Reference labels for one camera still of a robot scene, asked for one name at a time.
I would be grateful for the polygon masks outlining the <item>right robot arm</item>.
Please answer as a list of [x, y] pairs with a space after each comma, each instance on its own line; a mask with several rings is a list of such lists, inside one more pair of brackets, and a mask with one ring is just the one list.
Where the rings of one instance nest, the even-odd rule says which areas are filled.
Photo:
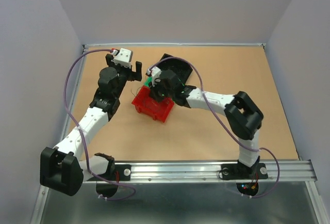
[[170, 98], [178, 106], [209, 110], [219, 120], [221, 114], [227, 118], [230, 128], [220, 124], [239, 145], [239, 157], [234, 172], [248, 178], [256, 172], [259, 163], [258, 136], [263, 113], [246, 92], [234, 95], [207, 92], [196, 86], [185, 85], [172, 71], [158, 67], [147, 70], [151, 78], [150, 96], [160, 102]]

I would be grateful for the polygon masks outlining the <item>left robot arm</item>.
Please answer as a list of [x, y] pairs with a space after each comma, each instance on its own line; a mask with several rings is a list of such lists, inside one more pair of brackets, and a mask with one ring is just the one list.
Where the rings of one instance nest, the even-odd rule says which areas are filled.
[[88, 144], [117, 112], [126, 83], [142, 80], [142, 63], [137, 61], [133, 70], [131, 50], [121, 48], [105, 51], [107, 67], [99, 73], [98, 87], [86, 113], [77, 121], [66, 109], [76, 127], [54, 147], [46, 147], [41, 152], [40, 184], [73, 196], [83, 182], [97, 178], [110, 186], [110, 191], [100, 193], [99, 198], [113, 201], [121, 186], [114, 158], [103, 153], [89, 157]]

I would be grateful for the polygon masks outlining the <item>black plastic bin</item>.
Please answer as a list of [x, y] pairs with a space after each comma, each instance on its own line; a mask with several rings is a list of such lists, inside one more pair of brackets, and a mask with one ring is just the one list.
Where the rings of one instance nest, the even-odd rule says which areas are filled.
[[181, 82], [183, 84], [186, 84], [193, 69], [188, 63], [182, 60], [178, 60], [178, 59], [166, 60], [166, 58], [169, 57], [172, 57], [172, 55], [164, 53], [156, 67], [158, 67], [161, 71], [172, 70], [179, 77]]

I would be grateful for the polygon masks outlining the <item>green plastic bin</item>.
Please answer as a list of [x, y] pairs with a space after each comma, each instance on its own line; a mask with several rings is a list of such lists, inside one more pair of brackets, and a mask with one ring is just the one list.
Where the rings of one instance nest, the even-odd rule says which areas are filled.
[[153, 86], [153, 84], [152, 84], [152, 77], [148, 77], [148, 78], [145, 80], [145, 82], [144, 82], [143, 85], [144, 85], [145, 87], [151, 88], [151, 87]]

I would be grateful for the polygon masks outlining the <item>red plastic bin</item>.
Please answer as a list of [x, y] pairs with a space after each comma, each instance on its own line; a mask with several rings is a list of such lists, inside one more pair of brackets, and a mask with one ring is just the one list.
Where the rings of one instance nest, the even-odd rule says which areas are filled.
[[132, 105], [138, 113], [145, 114], [155, 121], [165, 123], [174, 106], [174, 102], [169, 98], [157, 102], [149, 96], [150, 92], [149, 87], [142, 86], [134, 97]]

